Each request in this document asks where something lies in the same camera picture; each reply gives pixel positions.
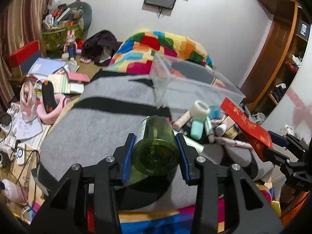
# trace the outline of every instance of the pink water bottle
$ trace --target pink water bottle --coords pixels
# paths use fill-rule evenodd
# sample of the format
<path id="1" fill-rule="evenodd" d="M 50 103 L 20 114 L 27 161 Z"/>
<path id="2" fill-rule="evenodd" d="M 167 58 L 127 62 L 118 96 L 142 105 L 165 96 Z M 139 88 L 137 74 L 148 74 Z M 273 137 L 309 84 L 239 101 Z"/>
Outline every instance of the pink water bottle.
<path id="1" fill-rule="evenodd" d="M 10 201 L 20 204 L 26 204 L 28 200 L 28 193 L 24 187 L 15 185 L 11 181 L 4 179 L 0 182 L 0 189 L 2 193 L 7 197 Z"/>

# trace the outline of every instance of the green tube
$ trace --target green tube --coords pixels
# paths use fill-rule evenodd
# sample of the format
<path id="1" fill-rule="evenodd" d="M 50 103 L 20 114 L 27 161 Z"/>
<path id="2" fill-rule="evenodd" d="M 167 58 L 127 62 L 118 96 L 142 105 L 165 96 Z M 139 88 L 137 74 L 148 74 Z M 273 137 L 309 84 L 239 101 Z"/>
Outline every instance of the green tube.
<path id="1" fill-rule="evenodd" d="M 157 115 L 142 121 L 131 160 L 139 172 L 150 176 L 166 175 L 177 168 L 179 151 L 168 121 Z"/>

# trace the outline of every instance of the camouflage storage bin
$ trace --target camouflage storage bin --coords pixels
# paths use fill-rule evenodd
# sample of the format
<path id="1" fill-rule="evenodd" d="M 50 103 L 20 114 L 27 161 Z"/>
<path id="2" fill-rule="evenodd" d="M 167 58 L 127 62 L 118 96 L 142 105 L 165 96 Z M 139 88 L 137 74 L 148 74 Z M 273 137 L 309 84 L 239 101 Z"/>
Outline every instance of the camouflage storage bin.
<path id="1" fill-rule="evenodd" d="M 75 30 L 76 39 L 83 38 L 83 31 L 79 29 L 79 25 L 68 26 L 61 29 L 54 29 L 48 32 L 43 32 L 43 39 L 46 45 L 46 50 L 62 50 L 66 43 L 68 30 Z"/>

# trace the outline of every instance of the red box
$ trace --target red box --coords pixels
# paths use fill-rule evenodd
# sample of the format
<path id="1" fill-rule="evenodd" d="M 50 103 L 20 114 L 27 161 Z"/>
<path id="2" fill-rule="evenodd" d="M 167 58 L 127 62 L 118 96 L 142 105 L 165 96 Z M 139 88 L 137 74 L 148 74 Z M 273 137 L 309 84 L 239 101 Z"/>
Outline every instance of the red box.
<path id="1" fill-rule="evenodd" d="M 27 58 L 32 56 L 35 52 L 39 50 L 39 41 L 35 40 L 27 43 L 22 48 L 13 52 L 7 59 L 10 67 L 18 67 Z"/>

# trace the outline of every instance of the striped curtain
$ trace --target striped curtain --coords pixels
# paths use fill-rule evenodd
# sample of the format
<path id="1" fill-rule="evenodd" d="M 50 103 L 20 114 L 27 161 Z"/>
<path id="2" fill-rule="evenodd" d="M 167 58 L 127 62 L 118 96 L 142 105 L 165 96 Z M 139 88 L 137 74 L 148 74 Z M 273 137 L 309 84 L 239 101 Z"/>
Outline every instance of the striped curtain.
<path id="1" fill-rule="evenodd" d="M 7 80 L 12 76 L 7 57 L 33 40 L 39 40 L 41 52 L 46 54 L 41 24 L 49 1 L 13 0 L 0 20 L 0 111 L 6 110 L 14 97 Z"/>

